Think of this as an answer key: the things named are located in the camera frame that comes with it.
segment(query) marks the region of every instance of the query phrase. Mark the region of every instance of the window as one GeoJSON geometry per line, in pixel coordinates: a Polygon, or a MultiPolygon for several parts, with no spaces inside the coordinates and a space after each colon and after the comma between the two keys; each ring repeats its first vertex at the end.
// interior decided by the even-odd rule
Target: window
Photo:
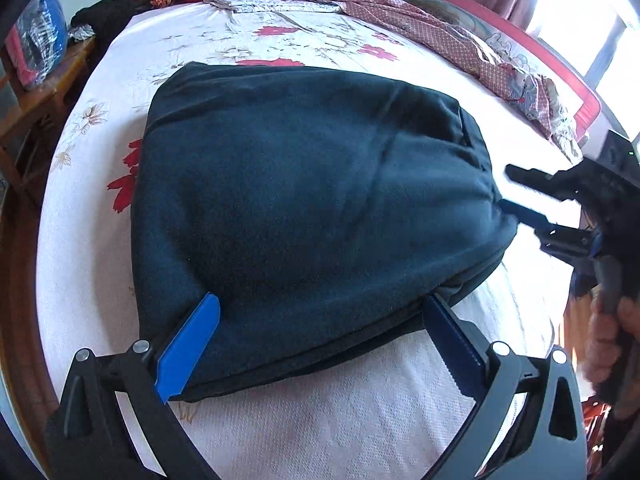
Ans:
{"type": "Polygon", "coordinates": [[[640,132],[640,27],[628,0],[539,0],[527,32],[600,97],[614,129],[640,132]]]}

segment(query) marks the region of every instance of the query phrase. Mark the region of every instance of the red flower pattern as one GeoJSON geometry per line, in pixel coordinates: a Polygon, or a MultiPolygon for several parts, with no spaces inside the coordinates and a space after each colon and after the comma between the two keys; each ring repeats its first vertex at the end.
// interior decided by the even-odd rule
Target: red flower pattern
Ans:
{"type": "Polygon", "coordinates": [[[258,36],[279,36],[281,34],[287,34],[300,30],[297,27],[263,27],[260,30],[256,30],[255,34],[258,36]]]}
{"type": "Polygon", "coordinates": [[[299,61],[293,61],[292,59],[284,59],[279,57],[272,61],[265,59],[243,59],[242,61],[236,61],[236,65],[242,66],[256,66],[256,65],[270,65],[270,66],[304,66],[304,63],[299,61]]]}
{"type": "Polygon", "coordinates": [[[138,176],[138,164],[140,163],[140,146],[142,139],[134,140],[129,143],[129,147],[133,150],[129,155],[122,159],[124,164],[129,167],[129,174],[117,178],[113,182],[107,184],[107,189],[119,189],[116,199],[113,201],[113,210],[116,213],[122,213],[131,205],[133,199],[133,190],[136,187],[136,177],[138,176]]]}
{"type": "Polygon", "coordinates": [[[371,54],[372,56],[376,56],[377,58],[388,59],[389,61],[395,61],[398,59],[391,52],[387,52],[384,48],[373,46],[370,44],[363,45],[358,52],[360,54],[371,54]]]}
{"type": "Polygon", "coordinates": [[[393,43],[394,45],[402,45],[402,43],[400,43],[398,40],[394,40],[393,38],[388,37],[388,35],[384,34],[383,32],[376,32],[373,37],[377,38],[378,40],[388,41],[389,43],[393,43]]]}

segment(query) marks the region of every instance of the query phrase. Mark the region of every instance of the bright window light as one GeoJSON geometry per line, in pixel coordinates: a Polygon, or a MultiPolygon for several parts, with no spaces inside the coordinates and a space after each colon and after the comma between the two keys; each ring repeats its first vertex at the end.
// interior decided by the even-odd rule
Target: bright window light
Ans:
{"type": "Polygon", "coordinates": [[[607,41],[616,16],[614,8],[601,0],[555,0],[538,37],[585,75],[607,41]]]}
{"type": "Polygon", "coordinates": [[[628,28],[596,92],[611,108],[630,139],[640,132],[640,32],[628,28]]]}

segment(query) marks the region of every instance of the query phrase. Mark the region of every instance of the metal screw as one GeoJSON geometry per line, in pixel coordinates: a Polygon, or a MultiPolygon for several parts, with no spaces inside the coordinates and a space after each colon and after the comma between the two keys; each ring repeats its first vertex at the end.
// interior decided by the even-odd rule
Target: metal screw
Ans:
{"type": "Polygon", "coordinates": [[[136,354],[143,354],[147,350],[149,350],[149,341],[146,339],[138,339],[135,343],[133,343],[133,351],[136,354]]]}
{"type": "Polygon", "coordinates": [[[559,365],[563,365],[566,362],[566,354],[562,350],[554,350],[551,357],[559,365]]]}
{"type": "Polygon", "coordinates": [[[498,355],[509,355],[511,352],[511,349],[509,348],[509,345],[507,345],[507,343],[503,343],[502,341],[496,341],[494,344],[491,345],[491,348],[494,350],[494,352],[498,355]]]}
{"type": "Polygon", "coordinates": [[[89,351],[86,348],[76,352],[76,361],[86,361],[89,358],[89,351]]]}

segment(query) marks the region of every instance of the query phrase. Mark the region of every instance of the white bedsheet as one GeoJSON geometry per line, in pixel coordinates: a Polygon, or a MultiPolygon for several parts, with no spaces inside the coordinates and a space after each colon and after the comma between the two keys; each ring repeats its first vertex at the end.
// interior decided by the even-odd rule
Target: white bedsheet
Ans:
{"type": "MultiPolygon", "coordinates": [[[[98,355],[123,352],[138,336],[129,208],[114,211],[118,189],[107,185],[130,175],[123,158],[134,151],[129,143],[143,135],[156,89],[189,60],[255,59],[371,72],[452,95],[476,118],[504,197],[577,226],[577,204],[558,203],[503,175],[507,163],[551,173],[566,169],[560,151],[473,78],[401,36],[340,14],[232,15],[206,4],[148,12],[116,38],[89,79],[49,174],[36,296],[47,367],[59,396],[79,348],[98,355]]],[[[130,180],[119,182],[126,187],[130,180]]],[[[538,250],[532,231],[521,227],[498,269],[455,310],[489,340],[545,356],[564,311],[570,271],[538,250]]],[[[171,404],[225,479],[413,479],[445,449],[472,400],[460,396],[421,331],[311,376],[171,404]]],[[[121,405],[143,461],[159,470],[128,402],[121,405]]],[[[517,399],[503,430],[521,406],[517,399]]]]}

